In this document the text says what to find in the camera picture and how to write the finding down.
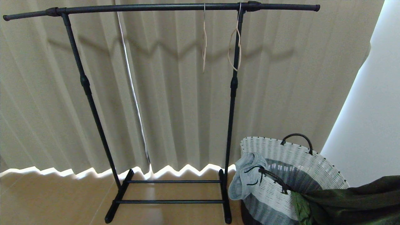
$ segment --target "beige curtain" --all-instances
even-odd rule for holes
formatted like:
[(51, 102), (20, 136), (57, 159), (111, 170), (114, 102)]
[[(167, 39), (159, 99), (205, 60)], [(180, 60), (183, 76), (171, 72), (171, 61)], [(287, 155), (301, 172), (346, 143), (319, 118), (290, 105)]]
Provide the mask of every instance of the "beige curtain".
[[(383, 4), (270, 3), (281, 2), (321, 4), (321, 10), (244, 15), (231, 163), (246, 136), (303, 133), (321, 150), (368, 53)], [(1, 13), (134, 3), (149, 2), (5, 1)], [(118, 172), (134, 166), (146, 172), (145, 146), (154, 171), (224, 165), (232, 77), (227, 52), (235, 11), (206, 12), (205, 73), (201, 11), (120, 12), (121, 29), (117, 13), (70, 18)], [(1, 162), (7, 166), (0, 169), (108, 169), (62, 19), (3, 21), (1, 35)]]

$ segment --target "curtain gap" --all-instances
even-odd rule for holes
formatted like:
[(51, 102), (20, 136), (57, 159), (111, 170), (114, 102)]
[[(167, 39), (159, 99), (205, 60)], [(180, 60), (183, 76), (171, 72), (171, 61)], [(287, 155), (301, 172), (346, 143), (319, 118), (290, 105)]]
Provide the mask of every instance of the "curtain gap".
[(143, 141), (143, 144), (144, 144), (144, 151), (146, 153), (147, 162), (150, 165), (150, 157), (149, 157), (149, 153), (148, 153), (148, 150), (147, 150), (146, 138), (144, 137), (142, 117), (140, 116), (139, 104), (138, 104), (138, 100), (136, 98), (135, 87), (134, 87), (133, 81), (132, 81), (132, 75), (130, 73), (128, 54), (126, 52), (126, 45), (125, 45), (125, 39), (124, 39), (124, 32), (122, 30), (122, 25), (121, 25), (121, 20), (120, 20), (120, 12), (116, 12), (116, 13), (117, 13), (117, 19), (118, 19), (118, 26), (119, 26), (120, 34), (121, 34), (122, 47), (124, 48), (126, 71), (128, 72), (128, 75), (129, 75), (129, 84), (130, 84), (130, 87), (131, 87), (133, 99), (135, 101), (136, 112), (138, 114), (138, 120), (139, 120), (139, 123), (140, 123), (140, 131), (142, 133), (142, 141)]

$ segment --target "white wall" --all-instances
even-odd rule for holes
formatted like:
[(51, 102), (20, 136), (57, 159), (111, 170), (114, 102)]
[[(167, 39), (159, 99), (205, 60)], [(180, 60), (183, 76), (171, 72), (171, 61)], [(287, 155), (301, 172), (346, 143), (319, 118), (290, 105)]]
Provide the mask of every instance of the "white wall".
[(400, 174), (400, 1), (385, 1), (322, 155), (353, 187)]

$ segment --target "wicker basket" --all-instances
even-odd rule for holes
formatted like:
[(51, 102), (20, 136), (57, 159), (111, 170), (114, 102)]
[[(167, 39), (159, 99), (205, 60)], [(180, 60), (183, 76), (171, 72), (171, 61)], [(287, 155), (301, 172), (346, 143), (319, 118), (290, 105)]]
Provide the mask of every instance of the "wicker basket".
[[(292, 136), (302, 136), (310, 148), (286, 143)], [(298, 224), (290, 189), (306, 193), (318, 189), (346, 189), (348, 183), (340, 172), (318, 152), (302, 134), (291, 134), (282, 141), (264, 137), (246, 137), (240, 142), (241, 154), (256, 152), (268, 163), (262, 182), (254, 186), (243, 202), (250, 215), (263, 225)]]

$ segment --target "dark green clothing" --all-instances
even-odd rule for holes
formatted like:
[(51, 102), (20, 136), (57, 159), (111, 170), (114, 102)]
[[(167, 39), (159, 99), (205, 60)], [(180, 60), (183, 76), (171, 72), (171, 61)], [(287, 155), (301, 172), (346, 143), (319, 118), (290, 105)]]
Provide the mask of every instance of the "dark green clothing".
[(400, 176), (292, 196), (300, 225), (400, 225)]

